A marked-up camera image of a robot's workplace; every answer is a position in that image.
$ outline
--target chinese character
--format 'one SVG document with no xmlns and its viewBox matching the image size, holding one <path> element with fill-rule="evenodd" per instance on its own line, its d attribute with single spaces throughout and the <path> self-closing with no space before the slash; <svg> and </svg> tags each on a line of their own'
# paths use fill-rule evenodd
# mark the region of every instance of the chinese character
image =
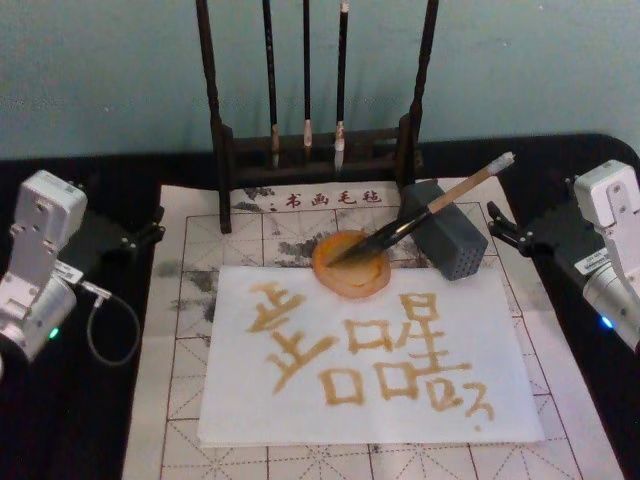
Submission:
<svg viewBox="0 0 640 480">
<path fill-rule="evenodd" d="M 364 192 L 362 199 L 367 203 L 380 203 L 382 200 L 378 197 L 378 193 L 374 190 Z"/>
<path fill-rule="evenodd" d="M 345 190 L 340 194 L 340 198 L 338 198 L 339 202 L 346 203 L 347 205 L 353 205 L 354 203 L 358 203 L 355 200 L 351 200 L 349 197 L 349 191 Z"/>
<path fill-rule="evenodd" d="M 440 399 L 438 399 L 438 395 L 436 394 L 435 384 L 440 384 L 444 387 L 442 397 Z M 456 397 L 456 390 L 453 387 L 453 383 L 446 378 L 435 378 L 428 381 L 427 394 L 429 395 L 431 406 L 436 412 L 444 412 L 449 408 L 455 408 L 462 405 L 463 400 L 460 397 Z"/>
<path fill-rule="evenodd" d="M 314 199 L 311 200 L 311 205 L 315 207 L 316 205 L 320 205 L 321 203 L 326 205 L 327 203 L 329 203 L 329 199 L 322 193 L 316 193 Z"/>
<path fill-rule="evenodd" d="M 333 375 L 348 375 L 353 384 L 353 395 L 338 397 L 336 394 L 336 385 L 333 382 Z M 364 394 L 362 390 L 362 375 L 357 370 L 351 368 L 330 368 L 318 374 L 322 387 L 324 388 L 324 396 L 327 405 L 340 405 L 341 403 L 355 403 L 362 405 L 364 403 Z"/>
<path fill-rule="evenodd" d="M 285 289 L 276 290 L 278 283 L 269 282 L 251 287 L 251 292 L 264 292 L 273 305 L 273 308 L 268 309 L 263 303 L 256 305 L 258 316 L 253 322 L 253 325 L 247 330 L 248 332 L 264 332 L 266 330 L 273 330 L 279 325 L 288 321 L 287 317 L 278 318 L 281 315 L 293 310 L 306 300 L 304 295 L 294 295 L 289 300 L 284 301 L 284 298 L 289 291 Z"/>
<path fill-rule="evenodd" d="M 344 325 L 349 335 L 349 351 L 353 354 L 364 349 L 384 348 L 387 352 L 393 350 L 393 343 L 389 333 L 389 322 L 387 320 L 371 320 L 369 322 L 356 322 L 355 320 L 345 320 Z M 356 327 L 377 327 L 380 337 L 369 342 L 360 342 L 356 338 Z"/>
<path fill-rule="evenodd" d="M 471 389 L 478 390 L 478 397 L 476 398 L 476 401 L 471 406 L 471 408 L 466 412 L 464 412 L 465 416 L 470 417 L 475 412 L 483 408 L 487 412 L 489 421 L 493 421 L 493 407 L 491 406 L 490 403 L 482 402 L 482 399 L 484 398 L 484 394 L 487 393 L 487 386 L 484 383 L 472 382 L 472 383 L 465 383 L 464 385 L 462 385 L 462 388 L 464 388 L 465 390 L 471 390 Z"/>
<path fill-rule="evenodd" d="M 299 207 L 300 206 L 300 200 L 298 200 L 299 196 L 300 196 L 299 193 L 292 193 L 291 195 L 289 195 L 289 199 L 287 200 L 287 206 L 291 208 Z"/>
<path fill-rule="evenodd" d="M 293 357 L 293 362 L 289 365 L 284 363 L 280 357 L 275 354 L 271 354 L 267 357 L 268 362 L 275 363 L 278 368 L 282 371 L 282 376 L 276 386 L 273 389 L 273 394 L 278 393 L 282 388 L 286 385 L 289 379 L 302 367 L 304 367 L 311 360 L 316 358 L 322 352 L 331 348 L 338 339 L 336 337 L 324 337 L 319 340 L 313 347 L 311 347 L 307 352 L 300 352 L 300 341 L 304 338 L 304 333 L 296 332 L 293 334 L 291 338 L 285 338 L 279 332 L 271 332 L 271 337 L 278 342 L 280 347 L 282 347 L 282 352 L 285 354 L 289 354 Z"/>
<path fill-rule="evenodd" d="M 373 364 L 373 368 L 376 370 L 376 375 L 378 376 L 378 383 L 380 384 L 380 393 L 382 394 L 382 398 L 385 400 L 390 400 L 391 397 L 409 397 L 412 400 L 418 398 L 417 376 L 415 374 L 414 366 L 409 362 L 378 362 Z M 385 369 L 401 370 L 407 386 L 402 388 L 390 387 L 384 373 Z"/>
<path fill-rule="evenodd" d="M 438 357 L 444 357 L 449 354 L 448 350 L 436 350 L 435 339 L 443 337 L 444 332 L 432 332 L 430 322 L 439 318 L 436 310 L 436 296 L 433 293 L 408 293 L 401 294 L 400 301 L 404 307 L 407 318 L 410 322 L 402 325 L 400 338 L 396 342 L 396 348 L 404 347 L 409 338 L 424 340 L 427 353 L 414 354 L 410 353 L 411 358 L 427 358 L 429 365 L 426 368 L 416 369 L 416 375 L 430 375 L 434 373 L 445 372 L 447 370 L 469 370 L 470 363 L 461 363 L 458 365 L 443 367 L 440 365 Z M 426 309 L 426 311 L 417 311 L 417 309 Z M 411 327 L 413 322 L 417 322 L 420 327 L 419 334 L 412 334 Z"/>
</svg>

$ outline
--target paper sheet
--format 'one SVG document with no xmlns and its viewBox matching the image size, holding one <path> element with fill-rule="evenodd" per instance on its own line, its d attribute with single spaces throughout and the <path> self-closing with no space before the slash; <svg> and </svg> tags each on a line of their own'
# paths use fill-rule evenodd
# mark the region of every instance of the paper sheet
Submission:
<svg viewBox="0 0 640 480">
<path fill-rule="evenodd" d="M 543 438 L 499 276 L 397 269 L 347 300 L 310 269 L 223 267 L 203 446 Z"/>
</svg>

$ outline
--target blue wall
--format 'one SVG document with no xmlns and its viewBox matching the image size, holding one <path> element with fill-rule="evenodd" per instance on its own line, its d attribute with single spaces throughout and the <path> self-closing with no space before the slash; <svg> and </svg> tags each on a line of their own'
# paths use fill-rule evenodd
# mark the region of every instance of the blue wall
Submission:
<svg viewBox="0 0 640 480">
<path fill-rule="evenodd" d="M 261 2 L 209 0 L 222 113 L 268 135 Z M 273 0 L 280 128 L 302 131 L 302 0 Z M 315 131 L 338 1 L 311 0 Z M 409 106 L 426 0 L 352 0 L 346 127 Z M 640 151 L 640 3 L 442 0 L 423 139 L 602 131 Z M 211 148 L 193 0 L 0 1 L 0 158 Z"/>
</svg>

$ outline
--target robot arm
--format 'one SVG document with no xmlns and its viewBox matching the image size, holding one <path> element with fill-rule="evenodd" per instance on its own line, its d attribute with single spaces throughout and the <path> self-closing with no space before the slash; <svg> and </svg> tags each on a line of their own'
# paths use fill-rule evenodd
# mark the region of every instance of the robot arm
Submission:
<svg viewBox="0 0 640 480">
<path fill-rule="evenodd" d="M 578 177 L 574 189 L 582 216 L 602 235 L 610 259 L 587 281 L 583 295 L 640 353 L 640 189 L 635 171 L 609 160 Z"/>
<path fill-rule="evenodd" d="M 135 353 L 140 340 L 135 311 L 110 292 L 81 279 L 104 261 L 130 262 L 162 240 L 164 228 L 159 222 L 164 210 L 160 207 L 153 219 L 133 234 L 86 210 L 84 192 L 48 172 L 40 171 L 21 185 L 10 229 L 13 249 L 9 268 L 0 279 L 0 379 L 6 365 L 2 355 L 4 360 L 11 356 L 30 363 L 55 337 L 58 326 L 76 305 L 72 290 L 76 285 L 96 295 L 87 323 L 87 341 L 96 359 L 107 366 L 119 366 Z M 59 255 L 83 271 L 61 262 Z M 132 317 L 137 332 L 130 354 L 120 361 L 102 357 L 91 333 L 96 311 L 109 299 Z"/>
<path fill-rule="evenodd" d="M 0 280 L 0 339 L 3 349 L 26 361 L 35 358 L 76 304 L 73 291 L 54 271 L 86 206 L 84 192 L 45 171 L 20 188 L 11 260 Z"/>
</svg>

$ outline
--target gray block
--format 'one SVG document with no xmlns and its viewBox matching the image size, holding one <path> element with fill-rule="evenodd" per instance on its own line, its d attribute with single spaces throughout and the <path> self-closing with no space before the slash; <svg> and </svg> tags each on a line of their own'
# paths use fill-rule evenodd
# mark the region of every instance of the gray block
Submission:
<svg viewBox="0 0 640 480">
<path fill-rule="evenodd" d="M 399 215 L 425 208 L 443 193 L 435 180 L 408 185 L 402 190 Z M 489 243 L 456 205 L 444 208 L 411 235 L 447 280 L 476 273 Z"/>
</svg>

